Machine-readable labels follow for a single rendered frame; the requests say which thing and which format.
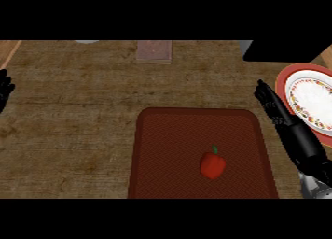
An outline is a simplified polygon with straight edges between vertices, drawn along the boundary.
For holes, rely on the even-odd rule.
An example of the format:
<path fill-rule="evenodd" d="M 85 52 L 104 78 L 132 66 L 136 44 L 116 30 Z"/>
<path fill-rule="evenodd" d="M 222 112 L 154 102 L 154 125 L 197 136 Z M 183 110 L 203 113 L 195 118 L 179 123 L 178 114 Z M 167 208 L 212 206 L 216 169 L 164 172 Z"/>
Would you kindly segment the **black appliance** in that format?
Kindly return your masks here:
<path fill-rule="evenodd" d="M 332 39 L 240 40 L 245 62 L 309 63 L 332 45 Z"/>

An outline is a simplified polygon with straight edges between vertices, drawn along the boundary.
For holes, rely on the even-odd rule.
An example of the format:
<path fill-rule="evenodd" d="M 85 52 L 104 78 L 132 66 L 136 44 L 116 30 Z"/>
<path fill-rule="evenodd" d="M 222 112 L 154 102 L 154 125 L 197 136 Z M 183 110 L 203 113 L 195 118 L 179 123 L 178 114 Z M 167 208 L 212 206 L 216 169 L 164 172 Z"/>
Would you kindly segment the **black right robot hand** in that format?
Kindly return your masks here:
<path fill-rule="evenodd" d="M 301 119 L 293 115 L 275 92 L 259 79 L 254 90 L 265 114 L 275 125 L 281 145 L 299 171 L 332 187 L 332 161 Z"/>

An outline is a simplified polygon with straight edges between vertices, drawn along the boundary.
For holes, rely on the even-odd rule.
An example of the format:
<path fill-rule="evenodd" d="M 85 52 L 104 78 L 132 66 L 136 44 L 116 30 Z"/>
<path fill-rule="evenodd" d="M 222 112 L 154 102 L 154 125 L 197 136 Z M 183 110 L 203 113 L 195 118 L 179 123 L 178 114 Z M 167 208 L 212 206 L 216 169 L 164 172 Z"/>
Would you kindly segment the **red bell pepper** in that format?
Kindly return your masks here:
<path fill-rule="evenodd" d="M 217 146 L 212 145 L 212 151 L 204 152 L 198 160 L 198 172 L 209 179 L 217 179 L 225 169 L 225 160 L 217 155 Z"/>

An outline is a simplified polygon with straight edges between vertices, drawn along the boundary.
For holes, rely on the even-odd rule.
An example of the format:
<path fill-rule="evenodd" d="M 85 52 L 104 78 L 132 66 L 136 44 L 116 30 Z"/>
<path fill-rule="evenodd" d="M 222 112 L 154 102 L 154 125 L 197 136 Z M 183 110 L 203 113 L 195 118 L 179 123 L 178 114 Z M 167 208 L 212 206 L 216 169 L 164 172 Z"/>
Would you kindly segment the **white floral plate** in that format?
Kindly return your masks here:
<path fill-rule="evenodd" d="M 332 137 L 332 76 L 300 70 L 287 77 L 282 89 L 293 113 L 318 133 Z"/>

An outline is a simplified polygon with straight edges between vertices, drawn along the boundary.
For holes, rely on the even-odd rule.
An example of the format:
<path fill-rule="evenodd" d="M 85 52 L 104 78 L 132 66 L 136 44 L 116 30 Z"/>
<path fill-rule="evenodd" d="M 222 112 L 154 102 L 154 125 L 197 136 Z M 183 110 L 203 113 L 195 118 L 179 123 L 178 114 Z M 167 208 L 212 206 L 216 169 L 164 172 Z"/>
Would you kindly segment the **dark red tray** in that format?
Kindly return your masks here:
<path fill-rule="evenodd" d="M 217 179 L 198 172 L 217 146 L 225 169 Z M 145 108 L 135 121 L 130 198 L 278 196 L 259 121 L 244 109 Z"/>

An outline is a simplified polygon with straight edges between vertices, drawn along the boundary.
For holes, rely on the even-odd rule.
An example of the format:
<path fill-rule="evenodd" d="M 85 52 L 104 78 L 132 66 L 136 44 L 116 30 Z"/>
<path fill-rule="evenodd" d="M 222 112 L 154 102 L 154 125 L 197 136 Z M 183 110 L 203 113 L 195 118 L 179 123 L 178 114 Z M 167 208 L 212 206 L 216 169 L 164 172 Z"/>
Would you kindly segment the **orange round placemat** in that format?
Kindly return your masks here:
<path fill-rule="evenodd" d="M 332 70 L 328 70 L 325 67 L 318 66 L 315 64 L 310 63 L 294 63 L 288 66 L 285 66 L 276 76 L 275 79 L 275 94 L 278 95 L 284 106 L 287 107 L 287 111 L 290 114 L 293 114 L 293 109 L 288 105 L 288 102 L 285 100 L 285 94 L 284 94 L 284 86 L 287 83 L 287 78 L 297 72 L 300 72 L 301 70 L 310 70 L 315 72 L 319 72 L 322 74 L 325 74 L 327 76 L 332 77 Z M 318 137 L 321 144 L 327 147 L 332 148 L 332 136 L 319 133 L 316 130 L 312 130 L 312 133 L 315 134 L 315 136 Z"/>

